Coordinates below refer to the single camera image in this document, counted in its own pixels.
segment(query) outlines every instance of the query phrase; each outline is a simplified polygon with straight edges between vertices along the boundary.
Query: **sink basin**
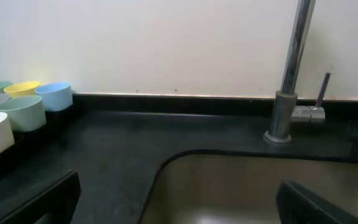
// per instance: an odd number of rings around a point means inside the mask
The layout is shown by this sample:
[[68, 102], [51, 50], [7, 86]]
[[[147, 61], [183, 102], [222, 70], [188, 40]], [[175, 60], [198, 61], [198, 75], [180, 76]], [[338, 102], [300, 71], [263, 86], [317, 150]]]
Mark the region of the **sink basin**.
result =
[[275, 199], [283, 180], [358, 218], [358, 164], [195, 154], [158, 173], [140, 223], [280, 223]]

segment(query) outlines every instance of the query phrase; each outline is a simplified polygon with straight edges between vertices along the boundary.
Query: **wall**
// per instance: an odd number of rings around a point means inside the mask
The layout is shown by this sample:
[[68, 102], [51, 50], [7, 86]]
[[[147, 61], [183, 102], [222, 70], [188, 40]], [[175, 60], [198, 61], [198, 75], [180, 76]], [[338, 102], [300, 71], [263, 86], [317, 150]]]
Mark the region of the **wall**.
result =
[[[0, 80], [272, 98], [297, 0], [0, 0]], [[317, 0], [296, 91], [358, 100], [358, 1]]]

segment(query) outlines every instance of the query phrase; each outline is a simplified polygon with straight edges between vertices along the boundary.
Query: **faucet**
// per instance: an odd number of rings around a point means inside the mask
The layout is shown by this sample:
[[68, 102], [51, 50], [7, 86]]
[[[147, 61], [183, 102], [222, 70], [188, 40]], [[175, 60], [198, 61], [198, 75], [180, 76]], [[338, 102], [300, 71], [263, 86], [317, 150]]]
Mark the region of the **faucet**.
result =
[[325, 120], [325, 112], [321, 103], [331, 76], [330, 73], [327, 73], [324, 78], [323, 87], [315, 106], [295, 106], [298, 98], [295, 93], [296, 79], [298, 78], [315, 2], [316, 0], [298, 1], [281, 90], [276, 91], [272, 120], [268, 131], [264, 134], [267, 139], [273, 142], [291, 141], [291, 121], [319, 123]]

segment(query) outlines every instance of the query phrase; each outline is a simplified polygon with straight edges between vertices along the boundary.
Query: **countertop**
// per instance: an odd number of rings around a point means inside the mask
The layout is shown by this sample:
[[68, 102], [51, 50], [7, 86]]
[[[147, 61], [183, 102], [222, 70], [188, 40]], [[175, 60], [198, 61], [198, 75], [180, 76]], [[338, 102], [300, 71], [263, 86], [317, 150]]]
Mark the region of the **countertop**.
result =
[[72, 223], [137, 223], [159, 167], [194, 149], [285, 156], [347, 157], [349, 123], [294, 126], [292, 143], [263, 140], [269, 118], [92, 111], [0, 180], [0, 202], [45, 177], [73, 169], [81, 197]]

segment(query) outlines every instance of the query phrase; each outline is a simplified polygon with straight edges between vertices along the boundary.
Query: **blue cup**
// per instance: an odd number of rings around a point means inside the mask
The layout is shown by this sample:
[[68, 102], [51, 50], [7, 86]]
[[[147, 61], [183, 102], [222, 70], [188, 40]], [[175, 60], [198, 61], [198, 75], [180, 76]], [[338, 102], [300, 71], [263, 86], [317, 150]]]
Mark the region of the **blue cup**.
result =
[[73, 104], [73, 93], [67, 82], [57, 82], [40, 86], [35, 93], [42, 97], [45, 111], [61, 111]]

